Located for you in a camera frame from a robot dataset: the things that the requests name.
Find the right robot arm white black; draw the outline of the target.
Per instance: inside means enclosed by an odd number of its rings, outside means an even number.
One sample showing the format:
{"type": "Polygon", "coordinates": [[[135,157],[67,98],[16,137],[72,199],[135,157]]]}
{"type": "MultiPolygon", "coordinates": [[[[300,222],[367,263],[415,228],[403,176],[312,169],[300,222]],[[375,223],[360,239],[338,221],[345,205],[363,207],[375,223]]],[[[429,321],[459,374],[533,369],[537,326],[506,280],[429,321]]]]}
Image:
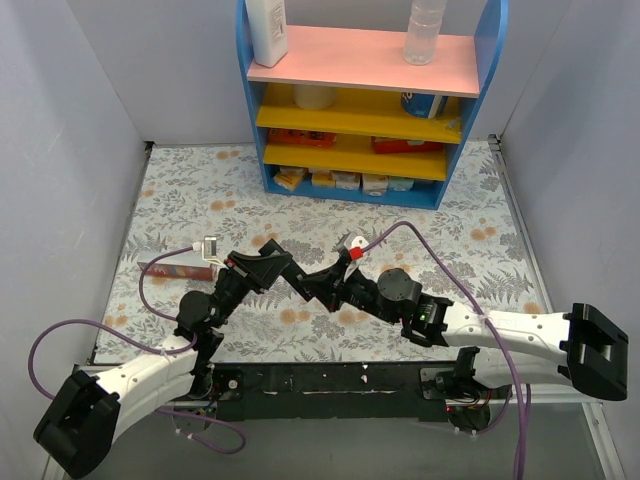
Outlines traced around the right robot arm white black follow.
{"type": "Polygon", "coordinates": [[[475,397],[512,383],[568,384],[601,400],[628,396],[629,338],[596,307],[576,303],[567,313],[484,315],[460,302],[423,292],[404,270],[377,280],[359,269],[334,265],[313,274],[288,268],[285,280],[305,299],[330,312],[349,304],[390,324],[424,346],[461,347],[464,365],[452,373],[454,389],[475,397]]]}

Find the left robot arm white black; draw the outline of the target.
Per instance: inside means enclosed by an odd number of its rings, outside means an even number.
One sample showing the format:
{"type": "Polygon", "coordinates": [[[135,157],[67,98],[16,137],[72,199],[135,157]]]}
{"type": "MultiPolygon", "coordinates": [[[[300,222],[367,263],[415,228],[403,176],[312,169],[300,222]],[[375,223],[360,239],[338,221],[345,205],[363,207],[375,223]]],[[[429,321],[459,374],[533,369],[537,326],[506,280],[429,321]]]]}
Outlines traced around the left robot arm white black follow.
{"type": "Polygon", "coordinates": [[[219,329],[250,293],[263,293],[292,263],[275,241],[256,256],[231,252],[212,292],[190,291],[179,303],[176,328],[159,346],[90,375],[77,370],[52,396],[33,438],[73,479],[92,472],[128,428],[165,403],[205,398],[213,386],[210,359],[219,329]]]}

